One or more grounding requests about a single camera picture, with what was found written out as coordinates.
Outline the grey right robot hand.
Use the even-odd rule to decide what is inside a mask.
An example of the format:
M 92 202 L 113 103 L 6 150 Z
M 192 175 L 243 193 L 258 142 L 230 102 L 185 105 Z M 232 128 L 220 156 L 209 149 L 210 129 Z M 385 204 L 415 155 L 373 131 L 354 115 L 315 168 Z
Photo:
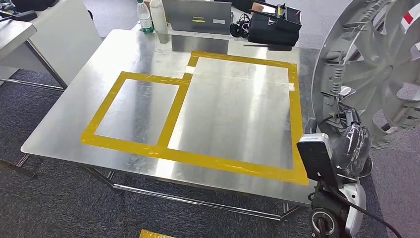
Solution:
M 331 186 L 358 183 L 371 147 L 371 133 L 362 125 L 358 112 L 341 105 L 339 118 L 343 119 L 344 132 L 330 141 L 325 133 L 315 133 L 316 120 L 308 122 L 310 133 L 297 142 L 307 178 Z

